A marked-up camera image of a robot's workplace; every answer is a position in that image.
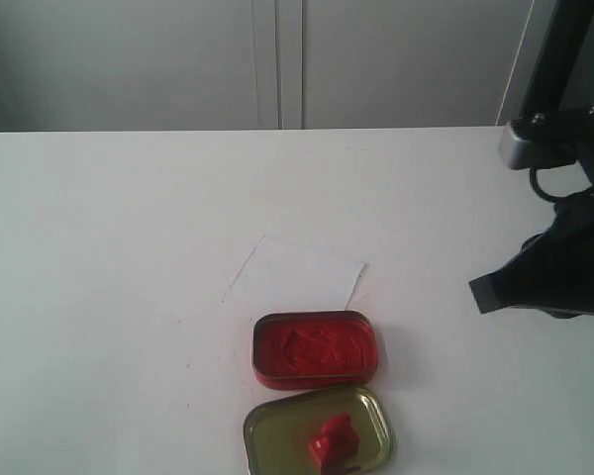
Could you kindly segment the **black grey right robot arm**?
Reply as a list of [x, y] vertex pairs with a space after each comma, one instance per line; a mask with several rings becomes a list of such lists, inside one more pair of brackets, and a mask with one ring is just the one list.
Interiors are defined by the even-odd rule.
[[[532, 190], [555, 217], [501, 268], [469, 283], [479, 311], [533, 309], [556, 319], [594, 316], [594, 106], [534, 113], [509, 121], [498, 147], [504, 163], [526, 169]], [[551, 195], [538, 174], [578, 164], [586, 189]]]

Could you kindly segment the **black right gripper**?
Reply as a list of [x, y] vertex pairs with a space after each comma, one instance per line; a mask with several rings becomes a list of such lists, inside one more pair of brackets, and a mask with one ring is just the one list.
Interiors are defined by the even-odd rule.
[[506, 264], [468, 282], [481, 314], [521, 308], [558, 320], [594, 315], [594, 198], [574, 197], [554, 212], [550, 227]]

